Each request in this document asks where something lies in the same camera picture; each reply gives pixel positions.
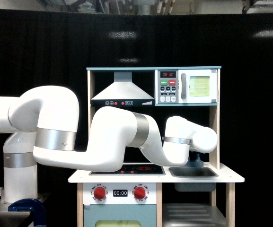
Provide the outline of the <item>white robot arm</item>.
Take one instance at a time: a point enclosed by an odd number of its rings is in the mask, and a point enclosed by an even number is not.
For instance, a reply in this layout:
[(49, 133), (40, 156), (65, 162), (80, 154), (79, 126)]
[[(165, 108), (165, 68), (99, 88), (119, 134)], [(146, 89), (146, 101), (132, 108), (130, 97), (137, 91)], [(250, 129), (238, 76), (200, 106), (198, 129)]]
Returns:
[(37, 197), (38, 164), (114, 172), (123, 165), (126, 147), (133, 147), (156, 165), (183, 166), (190, 150), (209, 153), (218, 143), (214, 130), (182, 117), (168, 118), (161, 137), (151, 116), (107, 106), (92, 119), (86, 151), (77, 152), (78, 121), (78, 99), (65, 87), (0, 96), (0, 133), (10, 133), (4, 144), (5, 202)]

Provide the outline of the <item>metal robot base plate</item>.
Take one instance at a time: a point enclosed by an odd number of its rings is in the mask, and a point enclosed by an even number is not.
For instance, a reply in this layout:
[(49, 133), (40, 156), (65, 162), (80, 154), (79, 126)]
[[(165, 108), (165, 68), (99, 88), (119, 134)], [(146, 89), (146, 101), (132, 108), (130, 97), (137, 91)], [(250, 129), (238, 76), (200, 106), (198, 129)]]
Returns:
[[(44, 203), (47, 198), (49, 197), (51, 193), (49, 192), (45, 192), (45, 193), (38, 193), (37, 196), (37, 200), (39, 200), (41, 203)], [(0, 199), (0, 216), (2, 215), (6, 215), (6, 216), (29, 216), (31, 214), (30, 211), (8, 211), (8, 207), (11, 205), (12, 203), (7, 203), (5, 201), (3, 201), (2, 199)]]

